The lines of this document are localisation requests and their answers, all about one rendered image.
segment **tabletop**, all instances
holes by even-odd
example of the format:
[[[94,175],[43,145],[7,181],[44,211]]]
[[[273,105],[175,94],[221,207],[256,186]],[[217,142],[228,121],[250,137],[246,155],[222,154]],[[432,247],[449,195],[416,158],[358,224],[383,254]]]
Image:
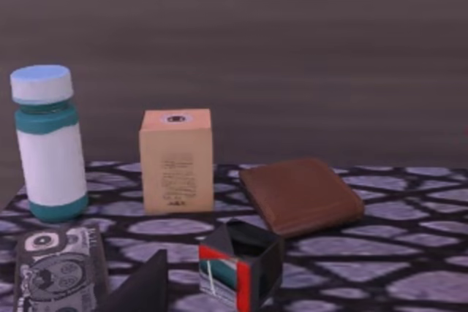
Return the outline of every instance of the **tabletop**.
[[[252,166],[215,166],[214,213],[145,216],[139,164],[88,164],[90,205],[75,222],[99,225],[111,288],[166,249],[170,311],[230,311],[198,289],[197,244],[234,217],[265,226],[238,179],[240,169]],[[282,287],[262,311],[468,311],[468,170],[335,172],[364,200],[365,217],[288,240]],[[24,191],[0,213],[1,312],[13,305],[16,237],[53,226],[31,216]]]

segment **brown leather wallet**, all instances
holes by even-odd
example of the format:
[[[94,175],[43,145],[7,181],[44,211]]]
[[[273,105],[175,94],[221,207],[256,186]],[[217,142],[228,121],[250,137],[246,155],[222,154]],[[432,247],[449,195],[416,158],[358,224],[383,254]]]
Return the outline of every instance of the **brown leather wallet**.
[[[241,170],[240,177],[270,230],[285,238],[356,221],[364,213],[360,197],[318,159]]]

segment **white bottle cap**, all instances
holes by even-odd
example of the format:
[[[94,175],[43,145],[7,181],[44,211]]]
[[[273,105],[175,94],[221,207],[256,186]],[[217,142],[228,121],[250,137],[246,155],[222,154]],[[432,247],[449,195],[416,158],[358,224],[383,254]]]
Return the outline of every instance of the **white bottle cap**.
[[[73,96],[70,70],[60,65],[34,65],[10,75],[13,101],[44,105],[63,102]]]

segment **orange box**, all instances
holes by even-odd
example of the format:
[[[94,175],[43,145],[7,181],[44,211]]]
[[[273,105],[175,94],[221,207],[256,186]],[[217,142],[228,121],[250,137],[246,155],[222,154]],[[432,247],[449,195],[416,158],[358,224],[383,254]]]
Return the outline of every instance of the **orange box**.
[[[209,109],[145,111],[140,161],[147,214],[213,210]]]

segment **bottle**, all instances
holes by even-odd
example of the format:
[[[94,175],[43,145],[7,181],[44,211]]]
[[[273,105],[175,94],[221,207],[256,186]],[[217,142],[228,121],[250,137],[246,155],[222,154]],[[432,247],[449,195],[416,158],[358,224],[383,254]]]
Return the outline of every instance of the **bottle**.
[[[16,132],[30,211],[44,222],[67,221],[88,205],[72,77],[59,65],[34,65],[10,75]]]

